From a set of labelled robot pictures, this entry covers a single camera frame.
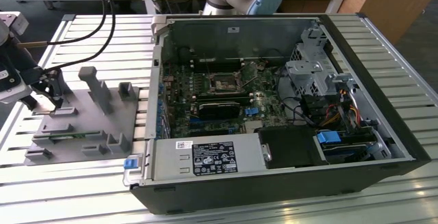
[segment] motherboard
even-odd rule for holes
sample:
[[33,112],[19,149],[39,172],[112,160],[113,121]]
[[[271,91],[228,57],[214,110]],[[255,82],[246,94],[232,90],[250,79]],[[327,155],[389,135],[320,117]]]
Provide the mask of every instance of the motherboard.
[[288,124],[276,94],[278,71],[262,59],[167,64],[171,138],[252,133]]

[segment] white label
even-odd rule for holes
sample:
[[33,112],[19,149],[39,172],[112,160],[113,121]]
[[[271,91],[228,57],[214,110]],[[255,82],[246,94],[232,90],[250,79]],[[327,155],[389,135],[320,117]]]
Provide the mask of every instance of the white label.
[[4,78],[7,78],[9,76],[9,73],[8,73],[8,71],[7,70],[4,70],[4,71],[0,71],[0,79],[4,79]]
[[192,141],[176,141],[176,149],[191,149],[192,144]]
[[240,28],[228,28],[228,33],[238,33],[240,31]]

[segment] barcode sticker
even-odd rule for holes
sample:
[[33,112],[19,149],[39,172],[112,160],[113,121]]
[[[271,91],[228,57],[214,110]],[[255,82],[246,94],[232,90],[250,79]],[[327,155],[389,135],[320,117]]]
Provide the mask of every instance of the barcode sticker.
[[176,141],[176,149],[191,149],[194,141]]

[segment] open computer tower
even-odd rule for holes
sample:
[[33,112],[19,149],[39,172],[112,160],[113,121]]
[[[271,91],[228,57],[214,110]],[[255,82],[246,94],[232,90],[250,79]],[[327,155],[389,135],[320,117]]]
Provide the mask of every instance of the open computer tower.
[[430,161],[327,15],[158,16],[144,152],[153,214],[358,192]]

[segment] table leg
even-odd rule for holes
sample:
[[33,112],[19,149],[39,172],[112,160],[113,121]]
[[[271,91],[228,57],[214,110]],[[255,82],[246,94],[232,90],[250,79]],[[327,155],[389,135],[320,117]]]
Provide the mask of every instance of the table leg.
[[153,1],[152,0],[143,0],[144,4],[145,4],[145,10],[148,12],[149,15],[155,15],[156,11],[155,11],[155,6],[153,6]]
[[330,0],[326,13],[338,13],[343,0]]

